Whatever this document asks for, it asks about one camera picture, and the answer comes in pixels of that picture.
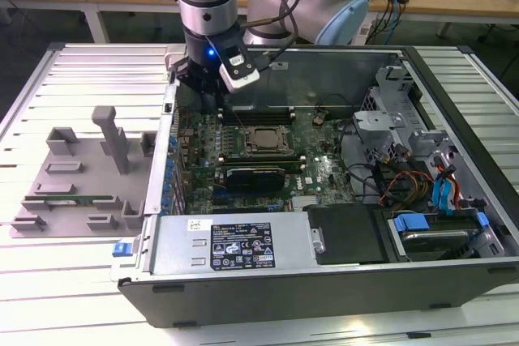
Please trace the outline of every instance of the warning label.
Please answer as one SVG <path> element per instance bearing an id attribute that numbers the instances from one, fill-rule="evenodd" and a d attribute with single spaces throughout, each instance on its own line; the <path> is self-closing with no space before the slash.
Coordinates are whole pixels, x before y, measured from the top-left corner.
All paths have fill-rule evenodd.
<path id="1" fill-rule="evenodd" d="M 215 271 L 276 267 L 270 223 L 213 224 L 211 268 Z"/>

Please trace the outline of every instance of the cpu socket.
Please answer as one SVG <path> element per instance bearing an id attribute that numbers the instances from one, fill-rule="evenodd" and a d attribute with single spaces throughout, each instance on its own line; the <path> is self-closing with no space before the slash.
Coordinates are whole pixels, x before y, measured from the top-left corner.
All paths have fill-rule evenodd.
<path id="1" fill-rule="evenodd" d="M 290 155 L 287 129 L 283 126 L 248 126 L 245 134 L 246 156 Z"/>

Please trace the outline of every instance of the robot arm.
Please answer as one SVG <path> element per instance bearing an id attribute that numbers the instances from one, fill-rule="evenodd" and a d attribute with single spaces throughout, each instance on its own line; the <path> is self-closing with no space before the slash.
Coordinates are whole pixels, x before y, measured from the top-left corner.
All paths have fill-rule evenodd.
<path id="1" fill-rule="evenodd" d="M 178 0 L 178 5 L 190 58 L 182 68 L 184 82 L 200 93 L 217 95 L 260 78 L 242 40 L 237 0 Z"/>
<path id="2" fill-rule="evenodd" d="M 366 0 L 355 4 L 352 1 L 300 0 L 292 15 L 296 17 L 299 35 L 326 45 L 346 44 L 367 12 Z M 287 2 L 292 6 L 295 0 Z M 181 81 L 197 92 L 213 95 L 218 100 L 223 94 L 237 92 L 260 78 L 256 61 L 244 44 L 244 30 L 237 22 L 237 0 L 178 0 L 178 4 L 189 56 L 177 68 Z M 274 18 L 284 11 L 281 0 L 250 0 L 249 20 Z M 294 24 L 287 16 L 275 23 L 252 28 L 248 32 L 247 42 L 264 43 L 255 37 L 286 36 L 287 32 L 294 33 L 294 30 Z M 333 31 L 341 39 L 338 42 L 323 39 L 324 30 Z"/>

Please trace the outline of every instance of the blue drive bracket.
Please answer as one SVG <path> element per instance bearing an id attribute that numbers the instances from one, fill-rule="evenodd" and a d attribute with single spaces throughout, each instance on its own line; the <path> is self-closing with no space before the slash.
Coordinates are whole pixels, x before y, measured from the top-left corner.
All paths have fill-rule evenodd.
<path id="1" fill-rule="evenodd" d="M 448 207 L 448 195 L 451 193 L 452 187 L 453 184 L 447 180 L 444 181 L 444 184 L 441 187 L 440 210 L 445 211 L 447 215 L 453 214 L 453 210 Z"/>
<path id="2" fill-rule="evenodd" d="M 400 214 L 393 219 L 397 231 L 428 230 L 429 224 L 424 214 Z"/>
<path id="3" fill-rule="evenodd" d="M 490 225 L 490 222 L 488 221 L 488 218 L 484 212 L 478 212 L 476 216 L 478 217 L 478 222 L 482 228 L 485 228 Z"/>
<path id="4" fill-rule="evenodd" d="M 448 207 L 448 196 L 451 193 L 453 184 L 449 180 L 436 179 L 432 187 L 432 204 L 447 215 L 452 215 L 453 210 Z"/>

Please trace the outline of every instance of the blue latch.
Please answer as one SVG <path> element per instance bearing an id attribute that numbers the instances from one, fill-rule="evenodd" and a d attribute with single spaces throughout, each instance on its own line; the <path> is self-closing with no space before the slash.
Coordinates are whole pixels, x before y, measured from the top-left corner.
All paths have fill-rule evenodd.
<path id="1" fill-rule="evenodd" d="M 424 214 L 400 214 L 393 220 L 398 232 L 429 229 Z"/>
<path id="2" fill-rule="evenodd" d="M 114 251 L 112 251 L 112 257 L 131 257 L 131 243 L 118 242 L 114 245 Z"/>
<path id="3" fill-rule="evenodd" d="M 448 196 L 451 193 L 453 184 L 449 180 L 441 180 L 436 178 L 432 187 L 432 204 L 440 210 L 445 211 L 447 215 L 452 215 L 453 210 L 448 207 Z"/>
<path id="4" fill-rule="evenodd" d="M 477 216 L 478 222 L 481 225 L 481 227 L 487 227 L 488 225 L 490 225 L 490 222 L 488 221 L 488 218 L 484 212 L 478 212 Z"/>

